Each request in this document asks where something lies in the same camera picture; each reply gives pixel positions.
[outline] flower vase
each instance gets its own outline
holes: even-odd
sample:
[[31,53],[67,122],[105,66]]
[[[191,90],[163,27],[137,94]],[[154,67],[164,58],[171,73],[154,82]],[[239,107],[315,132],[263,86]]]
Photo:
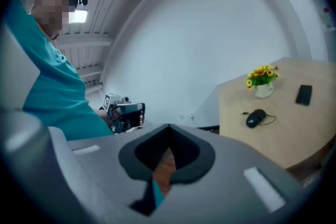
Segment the flower vase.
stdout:
[[255,96],[259,98],[266,98],[269,97],[274,92],[274,87],[272,82],[269,82],[264,85],[257,85]]

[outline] person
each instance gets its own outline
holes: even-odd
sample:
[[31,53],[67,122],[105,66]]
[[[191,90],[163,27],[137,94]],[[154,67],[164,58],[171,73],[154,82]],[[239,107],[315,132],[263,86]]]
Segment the person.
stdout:
[[60,128],[67,140],[112,135],[103,111],[95,112],[85,99],[85,84],[67,58],[51,41],[69,23],[78,0],[35,0],[27,13],[19,0],[11,0],[4,13],[24,52],[40,70],[23,110],[46,126]]

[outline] black phone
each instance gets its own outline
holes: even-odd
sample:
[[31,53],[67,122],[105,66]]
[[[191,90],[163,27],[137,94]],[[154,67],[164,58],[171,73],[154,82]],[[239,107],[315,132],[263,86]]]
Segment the black phone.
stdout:
[[301,85],[295,102],[298,104],[309,105],[312,90],[312,85]]

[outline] wooden table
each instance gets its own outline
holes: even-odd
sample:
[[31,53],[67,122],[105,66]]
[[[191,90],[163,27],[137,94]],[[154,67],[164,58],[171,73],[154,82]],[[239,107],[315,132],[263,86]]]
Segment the wooden table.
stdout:
[[[246,88],[246,76],[219,86],[220,135],[242,141],[289,168],[315,154],[336,134],[336,65],[290,58],[273,65],[279,66],[280,78],[273,81],[275,90],[268,98],[255,97],[254,90]],[[313,86],[309,106],[295,103],[301,84]],[[241,113],[254,109],[277,119],[250,129],[247,115]]]

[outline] light fixture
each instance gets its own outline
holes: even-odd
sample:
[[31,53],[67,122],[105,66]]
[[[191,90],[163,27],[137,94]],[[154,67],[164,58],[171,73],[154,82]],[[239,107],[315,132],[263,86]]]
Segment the light fixture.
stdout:
[[85,23],[86,16],[88,15],[87,10],[75,10],[75,12],[69,13],[69,23]]

